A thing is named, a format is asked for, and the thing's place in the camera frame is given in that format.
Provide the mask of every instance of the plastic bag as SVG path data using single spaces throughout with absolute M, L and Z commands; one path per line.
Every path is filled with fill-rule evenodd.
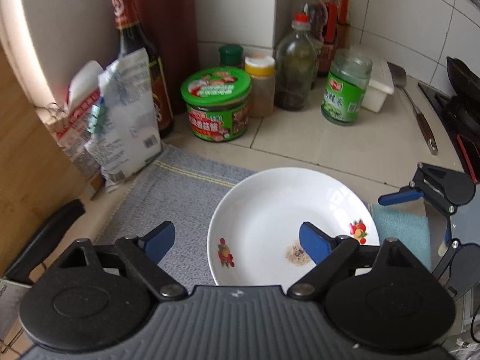
M 100 163 L 106 189 L 112 192 L 162 151 L 146 50 L 117 59 L 98 83 L 102 124 L 85 148 Z

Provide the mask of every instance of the green jar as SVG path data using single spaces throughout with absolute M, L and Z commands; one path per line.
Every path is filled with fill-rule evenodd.
M 322 114 L 332 123 L 350 126 L 358 118 L 371 77 L 371 61 L 356 50 L 338 50 L 330 67 Z
M 195 73 L 181 86 L 190 127 L 200 139 L 233 140 L 246 132 L 251 78 L 236 67 L 213 67 Z

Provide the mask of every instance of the blue towel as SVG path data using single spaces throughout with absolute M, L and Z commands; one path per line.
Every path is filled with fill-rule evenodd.
M 399 239 L 431 271 L 430 231 L 425 216 L 406 214 L 378 204 L 370 207 L 370 211 L 380 245 L 385 238 Z

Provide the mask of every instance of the green cap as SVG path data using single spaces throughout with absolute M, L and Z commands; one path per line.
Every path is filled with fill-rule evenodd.
M 226 44 L 218 49 L 220 64 L 224 66 L 237 66 L 243 62 L 243 47 L 239 44 Z
M 246 97 L 251 89 L 248 73 L 236 67 L 212 67 L 195 73 L 181 86 L 181 95 L 196 107 L 217 107 Z

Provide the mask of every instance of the barcode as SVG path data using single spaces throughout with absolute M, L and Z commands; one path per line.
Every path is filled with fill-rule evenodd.
M 359 103 L 351 103 L 349 105 L 348 113 L 355 112 L 358 108 Z
M 150 149 L 153 145 L 156 145 L 157 144 L 157 138 L 155 137 L 155 135 L 152 135 L 150 138 L 148 139 L 145 139 L 143 141 L 143 144 L 145 145 L 145 147 L 147 149 Z
M 123 174 L 122 171 L 119 171 L 119 173 L 116 173 L 114 175 L 108 175 L 108 176 L 109 176 L 109 179 L 114 183 L 118 183 L 119 181 L 125 180 L 125 175 Z

